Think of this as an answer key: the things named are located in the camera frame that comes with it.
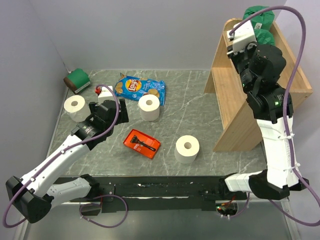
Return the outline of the green roll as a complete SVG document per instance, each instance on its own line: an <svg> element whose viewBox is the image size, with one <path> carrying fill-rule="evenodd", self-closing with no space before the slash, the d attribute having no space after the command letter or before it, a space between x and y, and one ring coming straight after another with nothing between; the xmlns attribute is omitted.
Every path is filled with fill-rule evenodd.
<svg viewBox="0 0 320 240"><path fill-rule="evenodd" d="M275 46L275 39L273 34L270 31L266 29L256 28L254 29L254 34L255 34L256 41L259 44L268 44L268 45Z"/></svg>
<svg viewBox="0 0 320 240"><path fill-rule="evenodd" d="M259 12L265 8L267 8L267 7L261 6L261 5L248 7L245 10L242 19L245 20L248 17L250 17L251 15L253 15L256 12ZM275 14L272 11L267 11L267 12L260 13L259 15L253 17L250 21L251 21L252 27L254 29L262 29L262 30L269 31L272 24L273 24L274 19L275 19Z"/></svg>
<svg viewBox="0 0 320 240"><path fill-rule="evenodd" d="M91 84L89 75L81 68L77 68L69 73L63 79L63 82L74 94L79 94Z"/></svg>

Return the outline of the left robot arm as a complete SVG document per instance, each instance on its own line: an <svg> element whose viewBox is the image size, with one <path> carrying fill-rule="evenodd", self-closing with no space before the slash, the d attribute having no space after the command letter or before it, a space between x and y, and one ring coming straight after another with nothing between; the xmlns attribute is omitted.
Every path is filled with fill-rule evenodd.
<svg viewBox="0 0 320 240"><path fill-rule="evenodd" d="M99 182L89 174L75 180L55 181L75 161L113 134L115 125L129 122L126 101L91 102L90 115L79 122L64 142L34 170L22 177L12 176L5 183L13 206L33 224L54 207L75 199L94 201L100 192Z"/></svg>

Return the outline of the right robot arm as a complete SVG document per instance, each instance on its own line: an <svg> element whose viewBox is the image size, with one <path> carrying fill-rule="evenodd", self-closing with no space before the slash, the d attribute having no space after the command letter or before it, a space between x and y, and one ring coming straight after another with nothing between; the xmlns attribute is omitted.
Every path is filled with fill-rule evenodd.
<svg viewBox="0 0 320 240"><path fill-rule="evenodd" d="M218 193L230 199L236 192L260 199L281 200L305 186L294 171L299 165L291 156L293 101L278 84L286 66L282 51L274 45L250 42L243 51L228 52L240 76L246 101L261 131L267 168L252 173L231 173L219 179Z"/></svg>

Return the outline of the wooden shelf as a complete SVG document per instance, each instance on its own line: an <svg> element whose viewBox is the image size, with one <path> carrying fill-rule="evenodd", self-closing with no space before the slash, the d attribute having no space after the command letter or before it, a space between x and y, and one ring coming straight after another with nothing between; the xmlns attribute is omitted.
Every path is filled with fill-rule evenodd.
<svg viewBox="0 0 320 240"><path fill-rule="evenodd" d="M228 40L227 31L240 21L240 18L232 18L224 24L204 89L205 93L216 93L223 126L223 132L213 148L214 152L251 151L262 141L261 131L246 101L247 95L243 92L240 77L231 59L227 57L227 47L232 43ZM275 38L276 47L286 59L286 67L278 81L285 88L296 57L275 21L270 31ZM290 87L294 111L312 93L312 87L299 66Z"/></svg>

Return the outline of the black razor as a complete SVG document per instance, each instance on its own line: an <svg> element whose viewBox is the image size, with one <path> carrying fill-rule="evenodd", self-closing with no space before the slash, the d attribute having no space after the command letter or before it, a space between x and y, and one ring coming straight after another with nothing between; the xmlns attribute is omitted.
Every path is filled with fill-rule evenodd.
<svg viewBox="0 0 320 240"><path fill-rule="evenodd" d="M143 147L145 147L145 148L147 148L147 149L149 149L149 150L151 150L151 151L153 151L153 152L156 151L156 149L155 149L154 147L147 145L147 144L144 143L143 141L140 141L136 135L133 136L133 138L130 140L130 142L131 142L131 143L135 143L135 144L142 145Z"/></svg>

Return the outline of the orange razor box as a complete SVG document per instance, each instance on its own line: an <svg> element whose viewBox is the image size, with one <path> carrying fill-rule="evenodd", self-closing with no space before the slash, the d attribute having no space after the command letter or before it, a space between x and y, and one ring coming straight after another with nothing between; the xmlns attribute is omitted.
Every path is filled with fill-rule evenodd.
<svg viewBox="0 0 320 240"><path fill-rule="evenodd" d="M161 143L157 139L137 129L132 129L130 131L124 139L123 144L151 160L161 146Z"/></svg>

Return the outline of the white paper towel roll centre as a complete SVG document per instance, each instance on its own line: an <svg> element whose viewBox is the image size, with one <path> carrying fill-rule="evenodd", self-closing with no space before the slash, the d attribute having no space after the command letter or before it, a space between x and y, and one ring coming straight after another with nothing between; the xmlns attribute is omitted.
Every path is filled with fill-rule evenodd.
<svg viewBox="0 0 320 240"><path fill-rule="evenodd" d="M142 96L138 101L140 116L144 121L155 121L160 115L159 98L152 94Z"/></svg>

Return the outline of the white paper towel roll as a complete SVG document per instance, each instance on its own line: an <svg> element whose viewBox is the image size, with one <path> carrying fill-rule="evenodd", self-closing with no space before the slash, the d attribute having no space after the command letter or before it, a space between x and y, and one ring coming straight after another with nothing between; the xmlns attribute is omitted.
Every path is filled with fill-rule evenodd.
<svg viewBox="0 0 320 240"><path fill-rule="evenodd" d="M64 110L76 123L83 122L90 114L90 108L81 95L67 98L63 104Z"/></svg>
<svg viewBox="0 0 320 240"><path fill-rule="evenodd" d="M140 116L144 121L155 121L160 115L159 98L152 94L142 96L138 101Z"/></svg>
<svg viewBox="0 0 320 240"><path fill-rule="evenodd" d="M175 143L174 156L181 164L191 164L195 161L200 150L200 144L196 137L183 135Z"/></svg>

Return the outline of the white paper towel roll left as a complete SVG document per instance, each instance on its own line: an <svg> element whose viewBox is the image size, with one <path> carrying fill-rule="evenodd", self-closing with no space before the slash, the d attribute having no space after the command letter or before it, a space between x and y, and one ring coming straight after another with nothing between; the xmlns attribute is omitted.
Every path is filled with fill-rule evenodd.
<svg viewBox="0 0 320 240"><path fill-rule="evenodd" d="M63 104L64 110L76 123L83 122L90 114L90 108L81 95L67 98Z"/></svg>

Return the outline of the blue Lays chips bag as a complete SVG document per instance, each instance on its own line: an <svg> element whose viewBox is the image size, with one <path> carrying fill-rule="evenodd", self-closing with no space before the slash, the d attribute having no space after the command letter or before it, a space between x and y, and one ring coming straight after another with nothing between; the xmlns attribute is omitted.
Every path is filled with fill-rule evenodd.
<svg viewBox="0 0 320 240"><path fill-rule="evenodd" d="M120 79L114 86L114 93L118 97L139 101L145 95L154 95L161 106L165 105L166 84L163 80L138 78L120 73Z"/></svg>

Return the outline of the white paper towel roll near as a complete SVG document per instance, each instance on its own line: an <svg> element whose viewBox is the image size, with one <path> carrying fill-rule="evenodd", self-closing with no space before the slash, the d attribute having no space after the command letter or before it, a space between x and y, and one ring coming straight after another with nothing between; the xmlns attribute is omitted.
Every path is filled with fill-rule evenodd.
<svg viewBox="0 0 320 240"><path fill-rule="evenodd" d="M183 135L175 143L174 156L181 164L191 164L195 161L200 150L200 144L196 137Z"/></svg>

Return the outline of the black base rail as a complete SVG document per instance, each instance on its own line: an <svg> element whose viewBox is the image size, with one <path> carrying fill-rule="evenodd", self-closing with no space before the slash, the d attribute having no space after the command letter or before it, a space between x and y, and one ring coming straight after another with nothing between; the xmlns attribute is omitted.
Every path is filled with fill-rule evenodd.
<svg viewBox="0 0 320 240"><path fill-rule="evenodd" d="M216 203L243 202L243 192L220 193L217 176L96 176L102 212L188 210L215 211Z"/></svg>

